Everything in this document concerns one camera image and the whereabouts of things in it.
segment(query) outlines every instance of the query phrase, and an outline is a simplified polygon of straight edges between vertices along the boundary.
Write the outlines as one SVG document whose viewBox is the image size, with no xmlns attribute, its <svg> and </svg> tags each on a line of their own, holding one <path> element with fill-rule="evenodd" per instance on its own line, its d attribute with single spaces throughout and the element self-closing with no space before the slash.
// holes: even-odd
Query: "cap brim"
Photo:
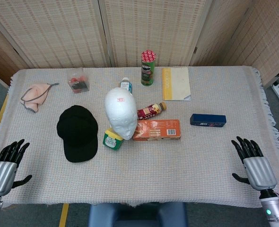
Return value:
<svg viewBox="0 0 279 227">
<path fill-rule="evenodd" d="M 64 153 L 70 162 L 85 162 L 92 159 L 97 153 L 97 136 L 81 147 L 73 147 L 64 142 Z"/>
</svg>

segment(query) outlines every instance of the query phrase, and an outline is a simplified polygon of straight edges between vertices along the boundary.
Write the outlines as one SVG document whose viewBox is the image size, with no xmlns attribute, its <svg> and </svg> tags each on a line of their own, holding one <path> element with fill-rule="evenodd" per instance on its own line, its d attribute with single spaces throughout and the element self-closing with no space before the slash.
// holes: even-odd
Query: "clear plastic box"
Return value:
<svg viewBox="0 0 279 227">
<path fill-rule="evenodd" d="M 67 70 L 67 81 L 74 93 L 89 91 L 88 76 L 84 73 L 83 68 Z"/>
</svg>

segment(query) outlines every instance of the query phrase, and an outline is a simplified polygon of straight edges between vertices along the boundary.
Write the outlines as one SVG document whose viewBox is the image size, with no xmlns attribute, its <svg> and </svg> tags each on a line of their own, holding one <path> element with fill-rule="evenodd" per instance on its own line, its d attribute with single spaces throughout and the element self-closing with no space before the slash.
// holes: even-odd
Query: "pink face mask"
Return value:
<svg viewBox="0 0 279 227">
<path fill-rule="evenodd" d="M 47 98 L 48 91 L 55 84 L 33 84 L 21 97 L 21 103 L 27 110 L 31 110 L 36 113 L 38 111 L 38 105 L 42 105 Z"/>
</svg>

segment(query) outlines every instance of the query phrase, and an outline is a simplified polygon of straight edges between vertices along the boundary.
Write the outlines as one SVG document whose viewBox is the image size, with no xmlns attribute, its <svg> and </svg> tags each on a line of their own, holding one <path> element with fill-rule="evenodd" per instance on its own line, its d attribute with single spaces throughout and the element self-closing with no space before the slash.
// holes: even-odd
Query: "red can lid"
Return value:
<svg viewBox="0 0 279 227">
<path fill-rule="evenodd" d="M 157 56 L 152 50 L 146 50 L 141 54 L 142 62 L 153 62 L 155 58 L 157 58 Z"/>
</svg>

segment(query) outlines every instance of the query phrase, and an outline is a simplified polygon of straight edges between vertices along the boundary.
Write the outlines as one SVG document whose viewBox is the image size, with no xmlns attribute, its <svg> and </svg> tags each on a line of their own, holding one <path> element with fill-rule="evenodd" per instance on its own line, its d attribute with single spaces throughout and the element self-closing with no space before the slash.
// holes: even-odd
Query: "yellow notebook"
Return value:
<svg viewBox="0 0 279 227">
<path fill-rule="evenodd" d="M 191 99 L 189 73 L 187 67 L 163 68 L 163 99 Z"/>
</svg>

